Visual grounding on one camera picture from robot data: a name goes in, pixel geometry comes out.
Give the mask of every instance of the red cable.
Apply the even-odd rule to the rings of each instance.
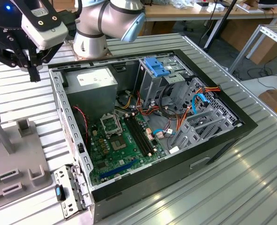
[[[84,122],[85,122],[85,131],[86,131],[86,144],[88,142],[88,127],[87,127],[87,121],[86,121],[86,117],[85,117],[85,114],[82,112],[81,109],[79,109],[78,107],[76,106],[73,106],[74,109],[78,110],[82,116],[83,116],[83,119],[84,119]]]

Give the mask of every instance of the motherboard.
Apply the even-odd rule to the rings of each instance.
[[[91,133],[90,158],[94,165],[90,173],[93,185],[117,178],[131,170],[166,156],[157,138],[142,115],[120,117],[109,115],[89,126]],[[121,127],[121,133],[108,135]]]

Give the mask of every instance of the metal bracket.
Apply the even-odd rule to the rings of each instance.
[[[83,173],[78,166],[64,165],[55,171],[56,184],[64,190],[64,201],[61,202],[61,208],[65,219],[74,214],[89,208],[92,205],[92,199],[88,191],[88,185]]]

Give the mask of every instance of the white label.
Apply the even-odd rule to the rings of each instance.
[[[86,74],[80,74],[77,76],[77,79],[81,86],[113,81],[113,78],[110,76],[105,68],[94,70]]]
[[[47,15],[47,11],[44,8],[37,8],[34,10],[31,10],[34,16],[41,17],[43,15]]]

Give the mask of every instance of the side panel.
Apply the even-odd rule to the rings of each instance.
[[[233,140],[230,140],[220,144],[196,157],[186,160],[109,198],[97,202],[95,206],[95,222],[100,221],[133,203],[168,187],[180,179],[195,173],[205,167],[206,163],[225,146],[228,147],[228,144],[234,145],[237,141],[233,142]]]

